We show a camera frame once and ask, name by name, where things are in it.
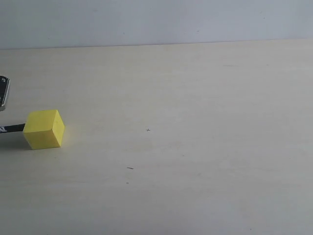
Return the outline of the yellow cube block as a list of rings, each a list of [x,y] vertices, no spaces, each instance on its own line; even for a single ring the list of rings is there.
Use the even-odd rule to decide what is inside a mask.
[[[31,149],[61,147],[65,125],[58,110],[43,110],[29,113],[23,135]]]

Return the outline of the black and white marker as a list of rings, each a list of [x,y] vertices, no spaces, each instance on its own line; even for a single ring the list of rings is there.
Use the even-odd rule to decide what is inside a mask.
[[[0,126],[0,133],[14,133],[14,132],[22,132],[25,127],[25,124],[16,124],[9,126]]]

